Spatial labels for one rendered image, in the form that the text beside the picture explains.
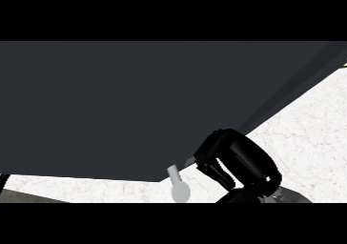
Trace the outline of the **dark grey cabinet door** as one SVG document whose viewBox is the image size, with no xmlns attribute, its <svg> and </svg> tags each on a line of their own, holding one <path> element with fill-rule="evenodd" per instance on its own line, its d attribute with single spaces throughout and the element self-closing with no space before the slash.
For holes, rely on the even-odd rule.
<svg viewBox="0 0 347 244">
<path fill-rule="evenodd" d="M 0 173 L 161 181 L 347 63 L 347 41 L 0 42 Z"/>
</svg>

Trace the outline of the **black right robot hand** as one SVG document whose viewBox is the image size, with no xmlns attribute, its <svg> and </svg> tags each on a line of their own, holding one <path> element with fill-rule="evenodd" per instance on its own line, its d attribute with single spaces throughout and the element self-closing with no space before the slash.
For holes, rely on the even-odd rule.
<svg viewBox="0 0 347 244">
<path fill-rule="evenodd" d="M 227 190 L 218 203 L 264 203 L 281 174 L 270 155 L 235 130 L 216 130 L 194 153 L 196 169 Z"/>
</svg>

